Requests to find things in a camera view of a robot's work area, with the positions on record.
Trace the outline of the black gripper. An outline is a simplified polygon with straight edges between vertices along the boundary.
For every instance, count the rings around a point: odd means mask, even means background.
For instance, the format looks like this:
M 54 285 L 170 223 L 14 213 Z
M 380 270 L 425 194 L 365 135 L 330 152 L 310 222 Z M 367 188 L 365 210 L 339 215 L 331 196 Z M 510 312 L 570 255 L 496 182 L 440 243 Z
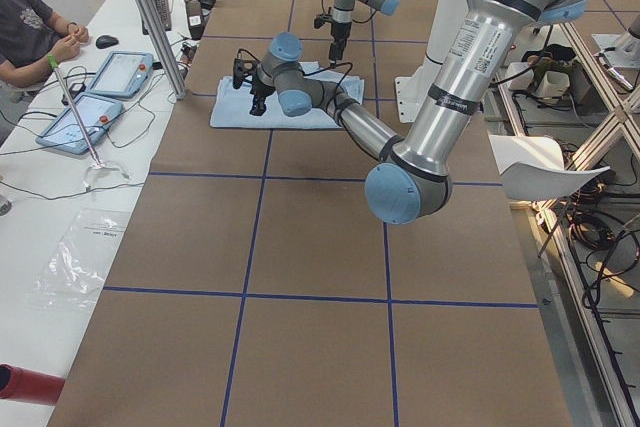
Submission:
M 252 116 L 262 116 L 266 110 L 266 99 L 275 92 L 272 77 L 261 69 L 254 69 L 251 73 Z
M 351 33 L 351 26 L 351 22 L 333 22 L 331 24 L 332 42 L 329 47 L 328 57 L 332 63 L 337 63 L 343 59 L 343 54 Z

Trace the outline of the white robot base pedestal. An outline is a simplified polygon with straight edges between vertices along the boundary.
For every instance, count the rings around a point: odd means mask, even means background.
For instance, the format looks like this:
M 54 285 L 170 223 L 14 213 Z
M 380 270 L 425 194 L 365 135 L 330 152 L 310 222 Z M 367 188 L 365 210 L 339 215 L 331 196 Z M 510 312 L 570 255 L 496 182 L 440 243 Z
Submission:
M 467 13 L 466 0 L 438 0 L 423 63 L 410 77 L 395 78 L 397 111 L 401 123 L 415 121 Z

